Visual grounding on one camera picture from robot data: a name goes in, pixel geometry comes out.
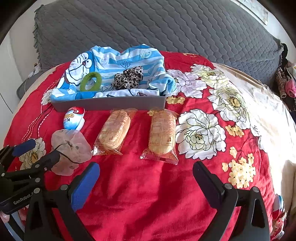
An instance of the floral bedspread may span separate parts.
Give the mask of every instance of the floral bedspread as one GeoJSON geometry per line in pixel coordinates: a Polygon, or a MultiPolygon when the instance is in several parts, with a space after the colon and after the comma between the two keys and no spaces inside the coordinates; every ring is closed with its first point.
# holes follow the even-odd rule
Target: floral bedspread
{"type": "MultiPolygon", "coordinates": [[[[271,226],[274,190],[268,155],[247,103],[209,60],[193,54],[161,54],[177,84],[165,107],[180,115],[176,128],[179,164],[139,159],[148,146],[153,111],[138,111],[121,149],[123,155],[91,159],[99,163],[101,174],[78,216],[96,240],[198,240],[216,213],[192,174],[194,162],[202,160],[224,183],[247,190],[257,186],[271,226]]],[[[63,128],[64,113],[54,110],[50,94],[68,66],[58,66],[15,115],[4,144],[34,138],[36,147],[16,158],[10,171],[30,168],[51,151],[51,135],[63,128]]],[[[91,146],[109,113],[85,113],[81,132],[91,146]]],[[[69,184],[87,165],[81,164],[70,177],[47,172],[47,189],[69,184]]],[[[230,237],[238,211],[222,240],[230,237]]],[[[61,231],[71,240],[63,226],[61,231]]]]}

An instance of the white wall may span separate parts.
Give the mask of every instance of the white wall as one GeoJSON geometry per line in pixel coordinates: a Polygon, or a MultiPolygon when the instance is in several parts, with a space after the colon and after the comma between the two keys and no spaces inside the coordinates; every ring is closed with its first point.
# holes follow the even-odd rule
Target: white wall
{"type": "Polygon", "coordinates": [[[0,146],[12,120],[12,113],[19,103],[16,90],[22,83],[10,44],[9,33],[0,45],[0,146]]]}
{"type": "Polygon", "coordinates": [[[290,39],[289,35],[276,19],[276,17],[269,12],[268,13],[268,24],[264,25],[265,29],[270,32],[273,36],[279,39],[282,43],[285,43],[288,47],[288,56],[287,59],[292,63],[296,63],[296,48],[290,39]]]}
{"type": "Polygon", "coordinates": [[[38,62],[38,53],[34,48],[34,11],[42,4],[46,5],[54,1],[37,0],[10,29],[12,50],[23,81],[33,71],[34,64],[38,62]]]}

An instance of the yellow flower print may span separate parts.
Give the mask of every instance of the yellow flower print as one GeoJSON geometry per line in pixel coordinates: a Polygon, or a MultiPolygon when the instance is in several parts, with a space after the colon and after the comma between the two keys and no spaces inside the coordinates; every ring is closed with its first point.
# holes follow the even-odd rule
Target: yellow flower print
{"type": "Polygon", "coordinates": [[[228,164],[225,163],[225,162],[222,162],[222,169],[223,169],[224,172],[227,172],[227,170],[228,170],[228,164]]]}
{"type": "Polygon", "coordinates": [[[231,183],[231,185],[235,186],[237,184],[237,178],[234,175],[233,172],[229,173],[230,178],[228,178],[228,181],[231,183]]]}
{"type": "Polygon", "coordinates": [[[166,102],[168,104],[184,104],[185,98],[184,97],[168,97],[166,98],[166,102]]]}
{"type": "Polygon", "coordinates": [[[254,156],[252,153],[248,154],[248,161],[250,164],[254,164],[254,156]]]}
{"type": "Polygon", "coordinates": [[[245,181],[244,181],[244,188],[247,188],[247,187],[249,187],[249,186],[250,186],[249,182],[248,182],[247,180],[245,180],[245,181]]]}
{"type": "Polygon", "coordinates": [[[153,116],[155,110],[150,110],[147,112],[148,115],[153,116]]]}
{"type": "Polygon", "coordinates": [[[236,149],[235,149],[234,146],[232,146],[232,147],[230,148],[229,153],[230,153],[230,155],[233,156],[233,158],[236,158],[236,157],[237,157],[237,151],[236,151],[236,149]]]}
{"type": "Polygon", "coordinates": [[[235,126],[234,131],[235,131],[235,134],[240,138],[244,135],[242,129],[240,129],[238,126],[235,126]]]}
{"type": "Polygon", "coordinates": [[[233,168],[237,165],[237,163],[235,162],[235,160],[232,159],[232,161],[229,163],[229,167],[233,168]]]}
{"type": "Polygon", "coordinates": [[[247,163],[247,160],[245,158],[241,157],[241,159],[239,160],[239,163],[240,164],[247,163]]]}
{"type": "Polygon", "coordinates": [[[193,55],[193,56],[196,56],[196,54],[194,54],[194,53],[183,53],[185,56],[187,56],[187,55],[193,55]]]}
{"type": "Polygon", "coordinates": [[[229,135],[235,137],[235,131],[233,130],[233,127],[231,127],[230,125],[228,125],[228,126],[225,127],[225,129],[228,131],[229,135]]]}
{"type": "Polygon", "coordinates": [[[178,97],[177,103],[184,104],[185,98],[184,97],[178,97]]]}
{"type": "Polygon", "coordinates": [[[244,186],[244,181],[243,180],[239,180],[237,182],[237,189],[243,188],[243,186],[244,186]]]}

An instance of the gray pillow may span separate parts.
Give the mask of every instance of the gray pillow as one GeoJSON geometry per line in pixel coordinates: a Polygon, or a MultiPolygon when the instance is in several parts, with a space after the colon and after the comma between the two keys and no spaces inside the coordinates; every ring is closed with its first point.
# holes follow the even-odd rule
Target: gray pillow
{"type": "Polygon", "coordinates": [[[31,87],[31,85],[44,73],[45,71],[40,71],[37,74],[27,78],[17,89],[17,97],[19,100],[22,99],[27,90],[31,87]]]}
{"type": "Polygon", "coordinates": [[[281,44],[229,0],[59,0],[36,10],[35,48],[43,70],[91,47],[147,44],[195,53],[271,86],[281,44]]]}

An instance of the blue striped towel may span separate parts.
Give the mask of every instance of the blue striped towel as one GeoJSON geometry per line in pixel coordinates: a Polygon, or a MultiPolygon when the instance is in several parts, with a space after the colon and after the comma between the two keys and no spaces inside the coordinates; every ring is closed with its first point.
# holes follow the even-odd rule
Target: blue striped towel
{"type": "Polygon", "coordinates": [[[112,96],[159,96],[176,89],[175,80],[164,69],[164,57],[157,49],[145,44],[128,48],[120,53],[111,47],[94,46],[74,59],[63,74],[57,88],[53,89],[51,101],[68,101],[112,96]],[[143,80],[138,89],[115,91],[111,85],[116,73],[142,66],[143,80]],[[102,76],[100,91],[80,92],[82,78],[90,72],[102,76]]]}

